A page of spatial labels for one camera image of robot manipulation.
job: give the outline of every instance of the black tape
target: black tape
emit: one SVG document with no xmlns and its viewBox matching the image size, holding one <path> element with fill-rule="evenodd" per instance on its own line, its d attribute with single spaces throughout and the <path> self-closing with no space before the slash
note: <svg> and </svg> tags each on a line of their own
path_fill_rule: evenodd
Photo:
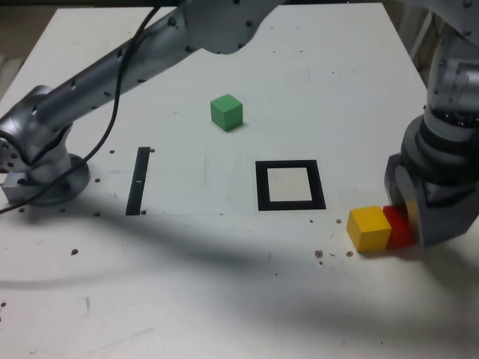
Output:
<svg viewBox="0 0 479 359">
<path fill-rule="evenodd" d="M 129 188 L 126 215 L 139 215 L 141 199 L 143 198 L 144 183 L 147 179 L 150 147 L 139 147 L 136 154 L 135 170 L 133 171 L 132 185 Z"/>
</svg>

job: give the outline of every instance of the yellow cube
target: yellow cube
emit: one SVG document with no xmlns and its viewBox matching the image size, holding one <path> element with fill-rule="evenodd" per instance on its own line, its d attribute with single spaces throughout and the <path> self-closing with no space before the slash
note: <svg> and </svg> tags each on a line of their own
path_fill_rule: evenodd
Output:
<svg viewBox="0 0 479 359">
<path fill-rule="evenodd" d="M 385 249 L 391 225 L 379 206 L 356 208 L 347 220 L 347 232 L 358 252 Z"/>
</svg>

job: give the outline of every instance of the screw hole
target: screw hole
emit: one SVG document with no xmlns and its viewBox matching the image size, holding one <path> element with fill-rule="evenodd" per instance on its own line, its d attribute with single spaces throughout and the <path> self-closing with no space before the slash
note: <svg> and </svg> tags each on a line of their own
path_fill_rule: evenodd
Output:
<svg viewBox="0 0 479 359">
<path fill-rule="evenodd" d="M 168 26 L 176 26 L 177 20 L 174 19 L 174 17 L 170 17 L 168 19 Z"/>
</svg>

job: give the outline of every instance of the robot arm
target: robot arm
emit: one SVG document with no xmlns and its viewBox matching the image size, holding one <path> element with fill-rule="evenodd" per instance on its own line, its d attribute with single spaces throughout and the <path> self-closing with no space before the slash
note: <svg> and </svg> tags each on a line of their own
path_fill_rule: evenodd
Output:
<svg viewBox="0 0 479 359">
<path fill-rule="evenodd" d="M 451 29 L 436 52 L 424 115 L 414 120 L 401 154 L 390 158 L 386 189 L 405 205 L 427 247 L 467 231 L 479 214 L 479 4 L 477 0 L 404 0 L 425 7 Z M 197 49 L 231 54 L 253 38 L 282 0 L 185 0 L 140 37 L 122 93 L 174 66 Z M 36 87 L 0 119 L 0 165 L 10 173 L 10 203 L 32 197 L 80 158 L 65 147 L 73 122 L 113 99 L 129 42 L 56 89 Z M 69 200 L 88 184 L 83 167 L 34 204 Z"/>
</svg>

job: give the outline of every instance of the red cube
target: red cube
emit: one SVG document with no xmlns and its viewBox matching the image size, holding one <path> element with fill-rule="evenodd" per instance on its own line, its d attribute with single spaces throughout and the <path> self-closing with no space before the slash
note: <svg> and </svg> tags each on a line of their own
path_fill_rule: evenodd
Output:
<svg viewBox="0 0 479 359">
<path fill-rule="evenodd" d="M 409 228 L 407 214 L 395 206 L 385 206 L 382 211 L 392 228 L 388 249 L 400 249 L 414 245 L 416 241 Z"/>
</svg>

